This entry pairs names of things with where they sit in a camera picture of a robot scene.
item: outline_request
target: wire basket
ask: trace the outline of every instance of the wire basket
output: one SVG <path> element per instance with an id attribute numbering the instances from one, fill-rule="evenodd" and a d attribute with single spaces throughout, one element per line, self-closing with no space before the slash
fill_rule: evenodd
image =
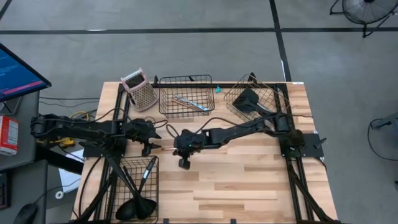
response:
<path id="1" fill-rule="evenodd" d="M 156 223 L 159 218 L 159 158 L 157 156 L 147 156 L 147 157 L 125 157 L 121 158 L 120 167 L 126 166 L 131 178 L 134 183 L 138 186 L 141 184 L 142 176 L 148 166 L 150 160 L 156 157 L 156 162 L 148 176 L 148 179 L 141 191 L 141 195 L 144 198 L 151 199 L 155 201 L 158 206 L 156 207 L 153 214 L 146 218 L 145 220 L 139 220 L 137 217 L 129 221 L 120 221 L 115 217 L 118 208 L 129 199 L 132 198 L 132 194 L 126 184 L 118 178 L 116 183 L 116 189 L 114 191 L 113 208 L 111 210 L 111 223 Z M 112 195 L 110 191 L 106 194 L 105 208 L 108 208 L 108 203 L 110 202 L 109 196 Z"/>
<path id="2" fill-rule="evenodd" d="M 289 101 L 285 98 L 283 91 L 277 86 L 270 87 L 263 82 L 256 79 L 253 73 L 246 74 L 240 79 L 230 90 L 225 94 L 224 100 L 226 101 L 226 107 L 236 116 L 240 117 L 243 121 L 252 121 L 255 118 L 261 117 L 258 111 L 252 111 L 250 113 L 243 113 L 238 110 L 233 102 L 240 96 L 240 94 L 247 88 L 253 90 L 259 97 L 258 105 L 266 108 L 267 110 L 274 113 L 287 113 L 287 108 L 290 106 Z M 275 124 L 266 121 L 268 127 L 275 130 Z"/>
<path id="3" fill-rule="evenodd" d="M 166 118 L 208 116 L 215 108 L 212 83 L 210 75 L 161 78 L 159 112 Z"/>

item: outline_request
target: floor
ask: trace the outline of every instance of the floor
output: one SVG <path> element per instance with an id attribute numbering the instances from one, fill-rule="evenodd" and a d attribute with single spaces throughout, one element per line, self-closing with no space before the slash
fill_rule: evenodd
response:
<path id="1" fill-rule="evenodd" d="M 264 81 L 304 82 L 318 132 L 327 138 L 325 159 L 339 219 L 396 223 L 398 162 L 378 158 L 366 134 L 372 119 L 398 111 L 398 16 L 383 25 L 391 27 L 385 32 L 362 39 L 361 26 L 329 15 L 333 2 L 0 0 L 0 7 L 8 6 L 0 13 L 0 42 L 52 82 L 41 96 L 98 97 L 103 82 L 118 81 L 138 67 L 151 79 L 210 74 L 214 80 L 235 81 L 254 72 Z M 279 22 L 273 18 L 274 3 Z M 134 30 L 206 27 L 264 29 L 173 34 Z M 40 112 L 70 115 L 96 105 L 41 104 Z M 371 131 L 372 144 L 383 156 L 398 158 L 395 139 L 389 127 Z M 49 172 L 49 187 L 59 185 L 57 169 Z M 47 222 L 67 221 L 75 193 L 62 200 L 50 193 L 48 198 Z"/>

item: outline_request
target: red box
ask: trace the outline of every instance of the red box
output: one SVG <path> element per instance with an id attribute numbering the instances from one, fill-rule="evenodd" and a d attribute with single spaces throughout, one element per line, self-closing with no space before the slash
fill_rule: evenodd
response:
<path id="1" fill-rule="evenodd" d="M 7 116 L 0 116 L 0 154 L 13 156 L 18 151 L 19 123 Z"/>

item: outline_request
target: wooden tabletop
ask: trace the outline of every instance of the wooden tabletop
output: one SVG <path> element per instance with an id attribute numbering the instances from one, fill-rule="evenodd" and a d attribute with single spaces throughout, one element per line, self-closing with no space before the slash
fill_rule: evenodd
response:
<path id="1" fill-rule="evenodd" d="M 104 83 L 97 117 L 114 108 L 118 85 L 119 82 Z M 287 89 L 293 114 L 311 115 L 305 86 L 302 83 L 287 83 Z M 196 131 L 215 116 L 243 123 L 226 108 L 223 97 L 227 92 L 228 89 L 223 89 L 222 93 L 215 93 L 215 110 L 209 116 L 171 119 L 169 124 L 181 132 L 183 128 Z M 129 116 L 152 116 L 157 121 L 165 119 L 159 113 L 157 104 L 143 113 L 130 108 Z M 103 120 L 112 118 L 113 113 L 110 113 Z M 294 117 L 294 123 L 296 129 L 303 133 L 315 131 L 312 118 Z M 230 126 L 223 121 L 214 120 L 207 128 Z M 238 223 L 295 222 L 285 159 L 280 155 L 276 138 L 258 133 L 233 140 L 219 150 L 204 150 L 200 154 L 194 154 L 190 158 L 191 169 L 183 170 L 178 166 L 180 158 L 172 155 L 173 150 L 168 150 L 173 148 L 173 138 L 164 127 L 158 129 L 157 133 L 162 139 L 151 139 L 150 142 L 163 147 L 152 151 L 160 159 L 159 223 L 164 218 L 169 218 L 170 223 L 229 223 L 232 218 L 237 219 Z M 141 150 L 142 145 L 129 141 L 125 156 L 140 156 Z M 95 160 L 96 158 L 88 158 L 85 161 L 75 211 L 78 210 L 81 186 Z M 82 210 L 98 192 L 103 160 L 100 160 L 89 176 L 83 194 Z M 327 215 L 337 218 L 325 168 L 312 158 L 303 158 L 303 163 L 310 193 Z M 301 193 L 299 199 L 302 216 L 306 218 Z"/>

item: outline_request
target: computer screen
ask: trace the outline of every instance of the computer screen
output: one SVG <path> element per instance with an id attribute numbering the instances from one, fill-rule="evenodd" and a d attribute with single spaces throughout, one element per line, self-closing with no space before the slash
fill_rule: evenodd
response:
<path id="1" fill-rule="evenodd" d="M 50 86 L 48 80 L 0 44 L 0 102 Z"/>

